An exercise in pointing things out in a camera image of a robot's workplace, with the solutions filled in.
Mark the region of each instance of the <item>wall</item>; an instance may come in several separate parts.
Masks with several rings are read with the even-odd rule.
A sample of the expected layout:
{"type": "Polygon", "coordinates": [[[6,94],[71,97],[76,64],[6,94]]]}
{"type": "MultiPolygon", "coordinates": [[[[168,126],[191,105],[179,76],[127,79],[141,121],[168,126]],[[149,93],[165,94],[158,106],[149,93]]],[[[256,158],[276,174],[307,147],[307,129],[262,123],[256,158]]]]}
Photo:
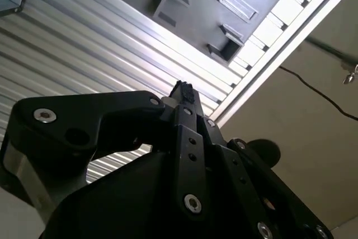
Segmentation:
{"type": "MultiPolygon", "coordinates": [[[[358,56],[357,0],[343,0],[313,35],[358,56]]],[[[358,81],[342,85],[339,61],[307,43],[284,66],[358,116],[358,81]]],[[[329,227],[358,214],[358,123],[277,70],[223,126],[226,139],[268,138],[282,150],[275,172],[329,227]]]]}
{"type": "Polygon", "coordinates": [[[37,239],[44,225],[36,210],[0,189],[1,239],[37,239]]]}
{"type": "Polygon", "coordinates": [[[358,217],[335,228],[332,233],[335,239],[356,239],[358,234],[358,217]]]}

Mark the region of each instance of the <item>corrugated metal wall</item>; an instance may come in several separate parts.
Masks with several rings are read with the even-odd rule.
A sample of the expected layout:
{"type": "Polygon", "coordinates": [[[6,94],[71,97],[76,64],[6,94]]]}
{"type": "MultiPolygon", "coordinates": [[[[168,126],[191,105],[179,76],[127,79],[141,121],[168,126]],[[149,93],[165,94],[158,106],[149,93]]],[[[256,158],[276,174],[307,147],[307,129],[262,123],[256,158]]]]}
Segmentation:
{"type": "MultiPolygon", "coordinates": [[[[303,10],[303,0],[289,0],[299,7],[287,19],[284,1],[227,66],[121,0],[26,0],[23,12],[0,19],[0,142],[13,104],[34,96],[148,90],[162,97],[181,79],[200,92],[210,116],[282,34],[283,22],[303,10]],[[276,34],[267,36],[267,27],[276,34]]],[[[89,180],[148,151],[94,161],[89,180]]]]}

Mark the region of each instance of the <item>metal frame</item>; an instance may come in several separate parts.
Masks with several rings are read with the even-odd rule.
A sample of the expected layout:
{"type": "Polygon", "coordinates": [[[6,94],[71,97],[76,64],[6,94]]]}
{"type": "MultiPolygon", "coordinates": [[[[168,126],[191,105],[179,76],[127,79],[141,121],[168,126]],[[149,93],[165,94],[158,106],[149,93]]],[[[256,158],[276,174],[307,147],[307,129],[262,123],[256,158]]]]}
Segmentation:
{"type": "Polygon", "coordinates": [[[341,0],[311,0],[212,114],[223,126],[341,0]]]}

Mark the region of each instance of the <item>ceiling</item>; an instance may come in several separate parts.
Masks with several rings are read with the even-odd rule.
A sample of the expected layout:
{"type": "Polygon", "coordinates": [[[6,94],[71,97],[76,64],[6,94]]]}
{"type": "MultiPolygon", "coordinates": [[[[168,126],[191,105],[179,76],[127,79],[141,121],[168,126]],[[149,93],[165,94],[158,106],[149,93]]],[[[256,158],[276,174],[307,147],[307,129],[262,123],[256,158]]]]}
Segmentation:
{"type": "MultiPolygon", "coordinates": [[[[358,56],[357,0],[342,0],[312,35],[358,56]]],[[[303,42],[283,66],[358,116],[358,82],[342,85],[339,61],[303,42]]],[[[278,69],[222,127],[226,139],[267,138],[281,148],[274,171],[329,227],[358,215],[358,123],[278,69]]]]}

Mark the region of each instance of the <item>black metal bracket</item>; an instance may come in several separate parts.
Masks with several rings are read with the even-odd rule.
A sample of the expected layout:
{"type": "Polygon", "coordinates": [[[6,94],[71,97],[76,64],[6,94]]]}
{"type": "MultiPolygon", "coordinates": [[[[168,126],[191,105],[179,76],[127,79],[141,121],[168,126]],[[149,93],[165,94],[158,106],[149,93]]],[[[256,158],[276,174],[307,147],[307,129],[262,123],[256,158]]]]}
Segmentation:
{"type": "Polygon", "coordinates": [[[244,141],[226,143],[184,82],[162,100],[144,91],[21,100],[0,164],[1,186],[46,223],[41,239],[152,238],[163,227],[257,239],[309,239],[320,227],[333,238],[244,141]],[[142,143],[151,153],[87,185],[91,160],[142,143]]]}

